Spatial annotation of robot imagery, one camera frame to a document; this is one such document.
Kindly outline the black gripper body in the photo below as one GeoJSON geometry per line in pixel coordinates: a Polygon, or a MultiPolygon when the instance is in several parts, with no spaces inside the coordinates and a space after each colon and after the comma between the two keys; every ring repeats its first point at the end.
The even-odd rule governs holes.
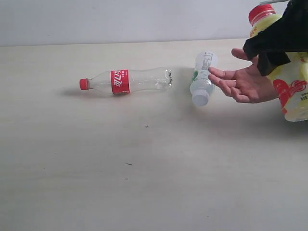
{"type": "Polygon", "coordinates": [[[243,50],[249,60],[258,56],[257,68],[262,76],[290,63],[288,52],[307,52],[308,2],[289,1],[282,18],[246,40],[243,50]]]}

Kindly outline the person's open bare hand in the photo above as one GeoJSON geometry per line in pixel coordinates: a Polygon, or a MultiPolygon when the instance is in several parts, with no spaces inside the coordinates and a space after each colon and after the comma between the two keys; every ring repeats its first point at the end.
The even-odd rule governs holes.
{"type": "Polygon", "coordinates": [[[257,68],[258,58],[251,65],[238,70],[220,70],[210,67],[209,80],[219,87],[227,97],[238,103],[263,103],[278,98],[278,93],[267,76],[257,68]]]}

